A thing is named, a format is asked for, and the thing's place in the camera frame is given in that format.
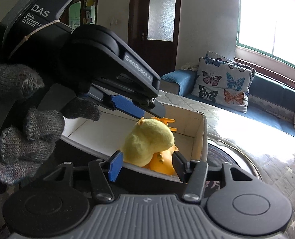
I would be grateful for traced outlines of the grey knitted gloved hand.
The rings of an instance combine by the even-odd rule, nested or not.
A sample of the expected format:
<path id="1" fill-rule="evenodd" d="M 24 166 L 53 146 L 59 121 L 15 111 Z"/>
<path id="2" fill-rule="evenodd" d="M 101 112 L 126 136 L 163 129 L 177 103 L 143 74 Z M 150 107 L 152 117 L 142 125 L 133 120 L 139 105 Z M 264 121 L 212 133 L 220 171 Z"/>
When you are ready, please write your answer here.
<path id="1" fill-rule="evenodd" d="M 35 103 L 45 92 L 40 75 L 25 65 L 0 65 L 0 101 L 19 105 L 0 132 L 0 183 L 14 185 L 33 177 L 60 139 L 65 119 L 100 119 L 98 106 L 74 97 L 62 110 L 39 110 Z"/>

